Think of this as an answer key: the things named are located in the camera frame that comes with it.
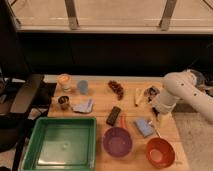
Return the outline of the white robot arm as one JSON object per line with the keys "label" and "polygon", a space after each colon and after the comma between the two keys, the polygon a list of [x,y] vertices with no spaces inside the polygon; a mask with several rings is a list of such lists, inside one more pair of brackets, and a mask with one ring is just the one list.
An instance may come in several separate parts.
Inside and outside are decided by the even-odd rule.
{"label": "white robot arm", "polygon": [[162,79],[162,90],[151,101],[151,106],[158,113],[167,114],[183,99],[213,124],[213,97],[197,88],[201,80],[202,74],[192,70],[166,74]]}

